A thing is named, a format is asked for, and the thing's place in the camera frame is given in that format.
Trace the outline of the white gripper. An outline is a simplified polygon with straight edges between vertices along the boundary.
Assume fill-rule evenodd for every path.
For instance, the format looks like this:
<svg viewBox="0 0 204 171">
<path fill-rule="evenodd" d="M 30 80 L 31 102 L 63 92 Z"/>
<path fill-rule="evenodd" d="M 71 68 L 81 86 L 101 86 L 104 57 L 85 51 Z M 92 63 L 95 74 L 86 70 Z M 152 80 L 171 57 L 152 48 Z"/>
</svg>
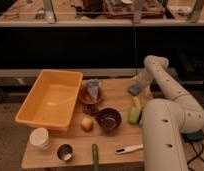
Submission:
<svg viewBox="0 0 204 171">
<path fill-rule="evenodd" d="M 140 72 L 135 79 L 135 82 L 132 84 L 134 89 L 143 89 L 151 84 L 153 77 L 147 72 Z"/>
</svg>

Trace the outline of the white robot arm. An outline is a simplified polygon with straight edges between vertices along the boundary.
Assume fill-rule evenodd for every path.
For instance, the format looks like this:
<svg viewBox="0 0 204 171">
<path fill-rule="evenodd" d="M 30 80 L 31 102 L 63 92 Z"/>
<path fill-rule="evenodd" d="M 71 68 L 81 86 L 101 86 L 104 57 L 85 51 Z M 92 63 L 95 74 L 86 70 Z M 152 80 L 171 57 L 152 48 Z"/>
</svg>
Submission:
<svg viewBox="0 0 204 171">
<path fill-rule="evenodd" d="M 181 133 L 193 133 L 204 126 L 204 109 L 167 73 L 169 60 L 148 55 L 144 69 L 128 92 L 136 96 L 155 81 L 165 98 L 149 100 L 142 112 L 145 171 L 188 171 Z"/>
</svg>

